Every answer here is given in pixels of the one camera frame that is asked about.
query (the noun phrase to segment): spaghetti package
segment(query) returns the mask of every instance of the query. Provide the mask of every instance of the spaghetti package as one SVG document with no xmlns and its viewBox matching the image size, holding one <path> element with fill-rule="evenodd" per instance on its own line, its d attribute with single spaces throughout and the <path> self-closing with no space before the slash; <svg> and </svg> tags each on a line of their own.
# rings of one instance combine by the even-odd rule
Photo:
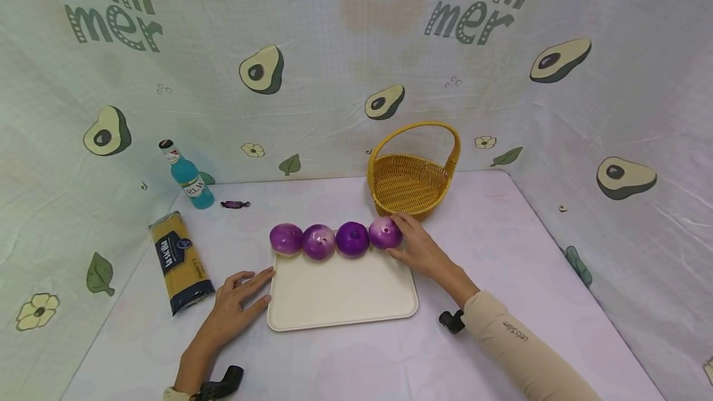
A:
<svg viewBox="0 0 713 401">
<path fill-rule="evenodd" d="M 159 218 L 149 228 L 174 316 L 190 304 L 215 293 L 179 212 Z"/>
</svg>

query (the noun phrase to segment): left hand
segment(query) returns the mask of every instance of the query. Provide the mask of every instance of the left hand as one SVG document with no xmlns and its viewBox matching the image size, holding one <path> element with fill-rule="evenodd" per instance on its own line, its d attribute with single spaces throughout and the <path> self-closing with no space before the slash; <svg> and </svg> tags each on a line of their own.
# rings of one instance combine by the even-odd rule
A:
<svg viewBox="0 0 713 401">
<path fill-rule="evenodd" d="M 255 275 L 241 271 L 225 279 L 215 295 L 215 306 L 198 330 L 194 344 L 209 353 L 216 353 L 225 344 L 250 325 L 267 308 L 271 297 L 259 298 L 252 306 L 243 309 L 243 302 L 257 293 L 275 275 L 271 267 Z"/>
</svg>

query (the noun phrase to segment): beige sleeve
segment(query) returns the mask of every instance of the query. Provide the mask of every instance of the beige sleeve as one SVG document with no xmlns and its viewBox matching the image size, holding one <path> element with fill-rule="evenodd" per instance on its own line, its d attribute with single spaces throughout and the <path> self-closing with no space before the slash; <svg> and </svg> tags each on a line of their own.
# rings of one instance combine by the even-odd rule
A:
<svg viewBox="0 0 713 401">
<path fill-rule="evenodd" d="M 191 399 L 186 393 L 181 393 L 173 390 L 173 387 L 169 387 L 163 391 L 163 401 L 188 401 Z"/>
<path fill-rule="evenodd" d="M 549 345 L 513 317 L 491 293 L 465 303 L 461 320 L 530 401 L 601 401 Z"/>
</svg>

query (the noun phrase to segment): white table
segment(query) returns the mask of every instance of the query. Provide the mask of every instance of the white table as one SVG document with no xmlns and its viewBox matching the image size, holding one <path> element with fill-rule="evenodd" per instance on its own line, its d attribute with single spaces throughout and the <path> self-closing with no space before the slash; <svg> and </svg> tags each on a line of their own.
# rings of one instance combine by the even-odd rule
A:
<svg viewBox="0 0 713 401">
<path fill-rule="evenodd" d="M 252 203 L 196 210 L 182 195 L 173 204 L 216 287 L 236 271 L 272 264 L 267 234 L 277 223 L 338 227 L 375 217 L 365 178 L 211 189 L 217 201 Z M 456 174 L 424 226 L 602 399 L 663 400 L 505 172 Z M 233 400 L 524 400 L 468 332 L 453 336 L 438 323 L 442 311 L 456 309 L 449 297 L 415 279 L 420 307 L 409 319 L 278 334 L 262 317 L 222 351 L 212 379 L 230 364 L 243 367 Z M 151 245 L 63 400 L 160 400 L 212 302 L 172 318 Z"/>
</svg>

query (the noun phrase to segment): onion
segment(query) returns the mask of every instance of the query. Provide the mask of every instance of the onion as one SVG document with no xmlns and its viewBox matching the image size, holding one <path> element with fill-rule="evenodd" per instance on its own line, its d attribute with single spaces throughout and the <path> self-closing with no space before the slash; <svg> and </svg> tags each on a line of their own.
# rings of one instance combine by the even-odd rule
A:
<svg viewBox="0 0 713 401">
<path fill-rule="evenodd" d="M 404 234 L 389 217 L 376 217 L 369 227 L 369 240 L 379 249 L 395 248 L 404 240 Z"/>
<path fill-rule="evenodd" d="M 337 248 L 348 259 L 364 256 L 369 249 L 369 233 L 361 223 L 347 222 L 337 231 Z"/>
<path fill-rule="evenodd" d="M 302 249 L 312 260 L 324 261 L 334 253 L 334 231 L 325 225 L 312 225 L 302 236 Z"/>
<path fill-rule="evenodd" d="M 278 224 L 269 232 L 272 249 L 283 256 L 294 256 L 302 247 L 302 230 L 292 223 Z"/>
</svg>

